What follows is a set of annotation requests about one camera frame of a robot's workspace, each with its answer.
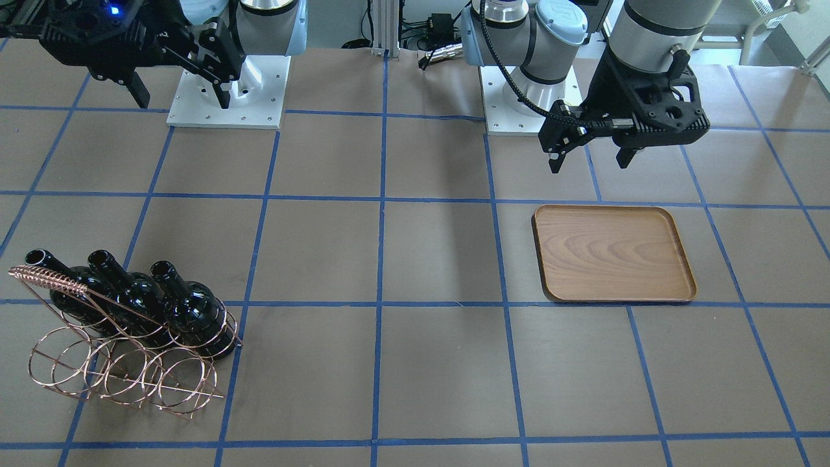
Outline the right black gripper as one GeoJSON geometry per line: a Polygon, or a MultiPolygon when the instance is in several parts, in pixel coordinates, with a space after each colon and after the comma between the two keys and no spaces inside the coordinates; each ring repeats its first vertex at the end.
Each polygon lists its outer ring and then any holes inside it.
{"type": "Polygon", "coordinates": [[[231,103],[245,53],[226,1],[3,1],[2,37],[37,41],[66,66],[123,84],[137,106],[151,94],[137,69],[178,66],[231,103]]]}

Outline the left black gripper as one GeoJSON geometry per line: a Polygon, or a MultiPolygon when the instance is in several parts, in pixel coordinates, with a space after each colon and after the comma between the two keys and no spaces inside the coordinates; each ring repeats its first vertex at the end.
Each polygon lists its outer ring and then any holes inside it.
{"type": "Polygon", "coordinates": [[[582,104],[563,110],[556,101],[538,138],[558,174],[567,154],[598,137],[619,147],[616,162],[629,168],[638,151],[652,146],[693,144],[708,133],[698,82],[685,49],[669,54],[667,71],[635,70],[607,49],[582,104]]]}

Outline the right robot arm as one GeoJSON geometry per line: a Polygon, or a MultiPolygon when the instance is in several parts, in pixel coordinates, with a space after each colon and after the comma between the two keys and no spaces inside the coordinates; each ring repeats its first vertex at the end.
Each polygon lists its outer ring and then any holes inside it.
{"type": "Polygon", "coordinates": [[[66,66],[124,86],[137,105],[150,95],[140,67],[179,66],[204,79],[220,108],[252,56],[294,56],[307,47],[303,1],[3,1],[2,36],[36,40],[66,66]]]}

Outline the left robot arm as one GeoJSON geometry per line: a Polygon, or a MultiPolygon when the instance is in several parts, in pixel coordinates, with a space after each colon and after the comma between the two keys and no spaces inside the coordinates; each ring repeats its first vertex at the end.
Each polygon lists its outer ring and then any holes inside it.
{"type": "Polygon", "coordinates": [[[460,13],[465,60],[495,66],[511,104],[543,118],[539,143],[557,174],[566,154],[610,137],[625,169],[638,151],[688,145],[711,127],[691,51],[717,1],[626,1],[580,104],[560,94],[589,18],[571,1],[472,1],[460,13]]]}

